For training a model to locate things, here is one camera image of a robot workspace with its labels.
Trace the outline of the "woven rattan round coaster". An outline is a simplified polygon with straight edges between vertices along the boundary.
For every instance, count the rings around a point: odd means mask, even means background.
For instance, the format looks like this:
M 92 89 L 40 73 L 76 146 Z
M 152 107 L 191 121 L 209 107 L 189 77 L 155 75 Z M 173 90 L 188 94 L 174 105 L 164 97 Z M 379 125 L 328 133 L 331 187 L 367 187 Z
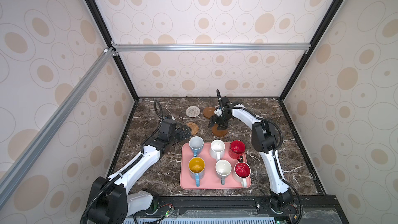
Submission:
M 197 135 L 198 131 L 199 131 L 199 126 L 194 123 L 194 122 L 188 122 L 187 126 L 191 129 L 191 134 L 192 136 Z

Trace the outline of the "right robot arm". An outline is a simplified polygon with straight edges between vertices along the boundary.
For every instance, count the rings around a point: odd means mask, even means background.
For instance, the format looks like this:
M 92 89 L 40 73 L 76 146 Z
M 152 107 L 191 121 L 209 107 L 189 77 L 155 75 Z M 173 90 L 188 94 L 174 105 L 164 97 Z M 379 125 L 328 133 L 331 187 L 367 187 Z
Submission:
M 218 130 L 226 130 L 229 120 L 237 118 L 251 129 L 251 144 L 259 152 L 267 170 L 270 200 L 269 203 L 275 213 L 285 211 L 288 206 L 294 205 L 294 199 L 298 200 L 299 210 L 291 216 L 291 223 L 298 224 L 303 215 L 301 198 L 295 187 L 285 180 L 282 167 L 278 158 L 278 150 L 281 148 L 284 137 L 277 123 L 270 119 L 262 118 L 240 102 L 231 102 L 220 91 L 216 91 L 219 106 L 210 117 L 209 128 L 217 125 Z

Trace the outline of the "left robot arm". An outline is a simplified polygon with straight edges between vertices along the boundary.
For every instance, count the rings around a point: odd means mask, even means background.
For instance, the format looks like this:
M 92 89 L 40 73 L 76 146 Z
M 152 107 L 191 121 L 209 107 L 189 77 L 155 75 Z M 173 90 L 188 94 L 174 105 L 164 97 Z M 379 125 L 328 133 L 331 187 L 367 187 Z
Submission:
M 143 141 L 140 152 L 124 167 L 93 182 L 80 223 L 122 224 L 127 217 L 151 207 L 154 194 L 145 190 L 131 194 L 130 190 L 172 146 L 192 136 L 190 127 L 177 122 L 171 115 L 163 115 L 158 100 L 154 102 L 154 110 L 160 118 L 159 125 Z

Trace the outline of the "brown wooden coaster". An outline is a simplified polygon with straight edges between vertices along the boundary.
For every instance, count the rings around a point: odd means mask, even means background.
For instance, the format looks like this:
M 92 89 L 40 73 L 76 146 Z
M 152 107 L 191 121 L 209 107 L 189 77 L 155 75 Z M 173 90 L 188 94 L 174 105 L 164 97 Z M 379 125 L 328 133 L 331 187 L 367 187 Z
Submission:
M 211 131 L 212 131 L 212 133 L 213 133 L 213 135 L 214 136 L 217 136 L 217 137 L 223 137 L 223 136 L 225 136 L 226 134 L 227 134 L 227 130 L 218 130 L 218 125 L 217 124 L 215 124 L 212 128 L 211 128 Z
M 211 116 L 215 114 L 215 107 L 206 107 L 203 109 L 203 116 L 207 119 L 210 119 Z

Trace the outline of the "multicolour woven round coaster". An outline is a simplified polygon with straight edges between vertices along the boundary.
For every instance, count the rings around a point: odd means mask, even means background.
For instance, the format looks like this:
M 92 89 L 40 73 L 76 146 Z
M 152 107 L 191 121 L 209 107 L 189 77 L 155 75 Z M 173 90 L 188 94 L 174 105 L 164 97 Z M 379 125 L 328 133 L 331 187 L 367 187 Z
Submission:
M 198 117 L 200 112 L 201 111 L 197 106 L 190 106 L 186 109 L 186 115 L 190 118 Z

